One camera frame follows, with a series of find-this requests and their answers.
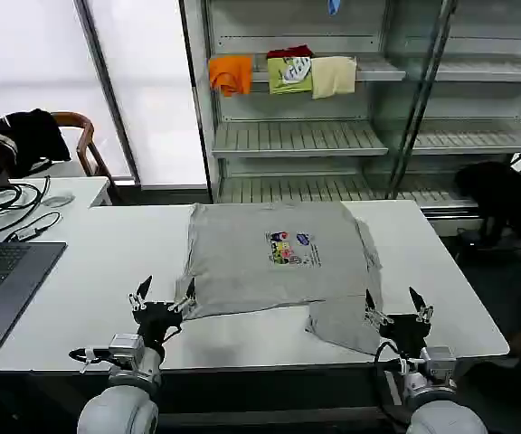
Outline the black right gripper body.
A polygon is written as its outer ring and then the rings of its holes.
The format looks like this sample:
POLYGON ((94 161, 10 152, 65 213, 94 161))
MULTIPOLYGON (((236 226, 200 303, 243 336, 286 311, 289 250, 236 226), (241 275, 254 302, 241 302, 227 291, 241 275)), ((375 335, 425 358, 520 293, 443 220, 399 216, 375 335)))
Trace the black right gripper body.
POLYGON ((401 354, 418 358, 426 347, 429 324, 415 314, 389 315, 379 325, 379 335, 393 341, 401 354))

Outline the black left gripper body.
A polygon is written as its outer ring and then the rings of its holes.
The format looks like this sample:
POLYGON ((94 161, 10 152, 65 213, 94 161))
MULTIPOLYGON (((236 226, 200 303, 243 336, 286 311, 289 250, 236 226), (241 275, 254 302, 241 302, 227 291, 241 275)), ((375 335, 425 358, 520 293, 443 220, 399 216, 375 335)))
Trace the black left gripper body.
POLYGON ((137 333, 146 347, 162 349, 164 343, 182 331, 183 316, 173 302, 146 302, 133 309, 137 333))

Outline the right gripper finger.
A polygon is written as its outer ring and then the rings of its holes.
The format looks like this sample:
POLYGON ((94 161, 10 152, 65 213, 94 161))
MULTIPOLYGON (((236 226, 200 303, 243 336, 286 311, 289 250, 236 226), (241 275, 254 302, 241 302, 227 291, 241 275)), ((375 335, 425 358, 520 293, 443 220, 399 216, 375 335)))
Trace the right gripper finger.
POLYGON ((365 319, 371 326, 389 326, 394 324, 394 321, 389 316, 376 309, 374 299, 369 290, 365 292, 365 319))
POLYGON ((430 323, 433 316, 434 307, 427 305, 424 298, 414 288, 409 287, 409 293, 417 311, 417 321, 423 323, 430 323))

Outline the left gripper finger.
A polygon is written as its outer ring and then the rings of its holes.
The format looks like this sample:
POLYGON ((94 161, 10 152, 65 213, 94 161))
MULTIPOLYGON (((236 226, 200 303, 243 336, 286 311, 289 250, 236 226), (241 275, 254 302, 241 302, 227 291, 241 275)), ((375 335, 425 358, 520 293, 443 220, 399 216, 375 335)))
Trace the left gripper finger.
POLYGON ((167 309, 170 312, 182 313, 186 308, 195 302, 195 283, 194 278, 190 278, 184 294, 167 309))
POLYGON ((152 276, 149 276, 138 286, 135 293, 128 294, 128 302, 130 303, 133 312, 147 308, 146 296, 150 289, 152 278, 152 276))

